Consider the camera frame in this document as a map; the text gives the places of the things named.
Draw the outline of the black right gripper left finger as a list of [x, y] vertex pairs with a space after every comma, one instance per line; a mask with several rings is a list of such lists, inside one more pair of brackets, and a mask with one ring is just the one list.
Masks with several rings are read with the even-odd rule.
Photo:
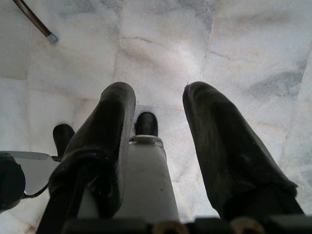
[[125, 82], [109, 85], [71, 138], [48, 181], [39, 234], [59, 234], [70, 219], [110, 219], [120, 209], [136, 97]]

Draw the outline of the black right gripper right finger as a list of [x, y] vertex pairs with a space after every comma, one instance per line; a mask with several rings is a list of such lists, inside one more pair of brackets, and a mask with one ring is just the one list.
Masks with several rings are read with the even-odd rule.
[[208, 199], [222, 219], [303, 213], [297, 185], [229, 99], [198, 81], [185, 87], [183, 105]]

